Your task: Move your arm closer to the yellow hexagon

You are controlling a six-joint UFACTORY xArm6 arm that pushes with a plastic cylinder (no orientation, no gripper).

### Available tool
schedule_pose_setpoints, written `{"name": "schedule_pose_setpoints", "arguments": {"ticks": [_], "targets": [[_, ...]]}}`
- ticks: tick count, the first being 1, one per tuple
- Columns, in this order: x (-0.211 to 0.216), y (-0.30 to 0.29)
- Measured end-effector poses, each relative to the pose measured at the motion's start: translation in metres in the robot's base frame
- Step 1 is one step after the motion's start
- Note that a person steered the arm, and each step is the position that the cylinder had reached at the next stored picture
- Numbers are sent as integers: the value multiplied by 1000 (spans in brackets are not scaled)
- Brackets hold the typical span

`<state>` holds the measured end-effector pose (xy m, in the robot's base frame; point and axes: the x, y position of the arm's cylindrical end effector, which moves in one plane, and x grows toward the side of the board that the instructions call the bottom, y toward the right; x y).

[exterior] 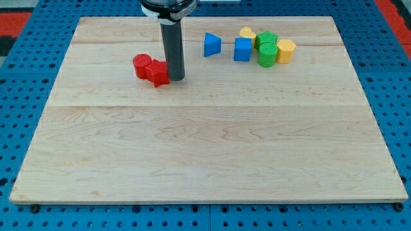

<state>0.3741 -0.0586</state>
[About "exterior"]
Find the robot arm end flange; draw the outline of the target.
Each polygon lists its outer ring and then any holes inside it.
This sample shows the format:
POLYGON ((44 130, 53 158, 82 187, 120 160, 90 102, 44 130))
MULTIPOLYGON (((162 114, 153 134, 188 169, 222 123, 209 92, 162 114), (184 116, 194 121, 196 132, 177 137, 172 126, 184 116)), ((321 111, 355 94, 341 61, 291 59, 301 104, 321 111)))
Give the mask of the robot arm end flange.
POLYGON ((162 24, 173 24, 188 16, 198 5, 197 0, 140 0, 141 10, 162 24))

